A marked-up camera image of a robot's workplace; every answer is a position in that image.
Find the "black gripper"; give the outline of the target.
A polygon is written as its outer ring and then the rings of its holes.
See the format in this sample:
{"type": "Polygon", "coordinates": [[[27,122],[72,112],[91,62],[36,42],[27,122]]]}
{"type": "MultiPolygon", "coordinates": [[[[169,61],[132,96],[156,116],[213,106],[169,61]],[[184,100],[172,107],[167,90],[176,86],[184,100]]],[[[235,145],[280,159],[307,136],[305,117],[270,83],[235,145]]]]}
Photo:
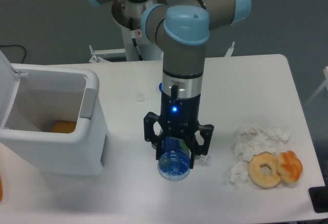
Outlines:
{"type": "Polygon", "coordinates": [[[191,98],[180,98],[179,85],[174,84],[169,94],[161,93],[160,116],[148,112],[144,117],[144,138],[156,147],[156,159],[163,155],[163,140],[166,136],[181,138],[190,150],[189,168],[194,168],[196,156],[207,155],[210,147],[214,126],[212,124],[200,125],[198,112],[200,95],[191,98]],[[155,134],[154,124],[159,123],[162,132],[155,134]],[[195,133],[199,131],[203,139],[200,145],[195,133]]]}

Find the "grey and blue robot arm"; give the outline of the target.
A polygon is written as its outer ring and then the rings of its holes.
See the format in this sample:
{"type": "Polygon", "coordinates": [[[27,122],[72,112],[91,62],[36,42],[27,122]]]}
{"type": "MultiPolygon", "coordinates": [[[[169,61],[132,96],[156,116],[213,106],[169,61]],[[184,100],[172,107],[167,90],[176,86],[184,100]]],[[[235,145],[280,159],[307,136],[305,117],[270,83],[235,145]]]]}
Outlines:
{"type": "MultiPolygon", "coordinates": [[[[115,0],[89,0],[101,5],[115,0]]],[[[143,37],[163,52],[160,114],[149,112],[143,121],[145,140],[156,159],[167,156],[194,167],[207,155],[213,125],[201,125],[198,112],[207,41],[210,31],[245,19],[251,0],[189,0],[177,5],[126,0],[139,5],[143,37]]]]}

